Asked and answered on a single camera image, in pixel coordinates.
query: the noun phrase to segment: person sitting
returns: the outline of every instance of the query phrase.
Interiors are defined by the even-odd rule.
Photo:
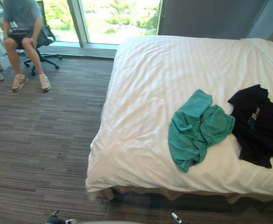
[[[44,74],[36,47],[44,40],[40,35],[43,26],[42,14],[35,0],[4,0],[3,34],[4,45],[7,49],[9,61],[14,69],[13,91],[19,91],[28,82],[28,78],[21,74],[20,60],[17,48],[25,49],[30,60],[34,63],[44,92],[50,90],[50,82]],[[10,34],[10,22],[16,22],[18,28]]]

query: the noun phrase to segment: white bedsheet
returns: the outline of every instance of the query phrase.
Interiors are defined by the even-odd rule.
[[[228,99],[255,84],[268,89],[273,102],[272,42],[144,36],[121,44],[91,144],[88,191],[122,185],[273,195],[273,168],[239,160],[232,134],[187,173],[168,148],[170,120],[195,90],[211,94],[230,114]]]

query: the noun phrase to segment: white sneaker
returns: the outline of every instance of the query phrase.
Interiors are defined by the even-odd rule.
[[[45,74],[39,75],[39,79],[41,82],[41,88],[43,89],[43,92],[49,91],[51,86],[47,76]]]
[[[15,75],[12,90],[14,92],[19,91],[26,83],[28,83],[28,78],[26,78],[24,75]]]

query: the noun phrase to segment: knee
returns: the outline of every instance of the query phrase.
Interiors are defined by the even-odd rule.
[[[22,41],[21,41],[23,47],[26,49],[29,45],[30,45],[30,40],[29,38],[23,38]]]
[[[7,38],[4,40],[4,45],[6,46],[6,49],[9,50],[9,49],[16,49],[17,47],[17,44],[16,42],[11,39],[11,38]]]

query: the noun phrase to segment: black t-shirt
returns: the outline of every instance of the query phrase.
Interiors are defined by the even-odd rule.
[[[238,91],[229,101],[234,105],[232,133],[241,145],[240,159],[271,168],[273,156],[273,103],[260,85]]]

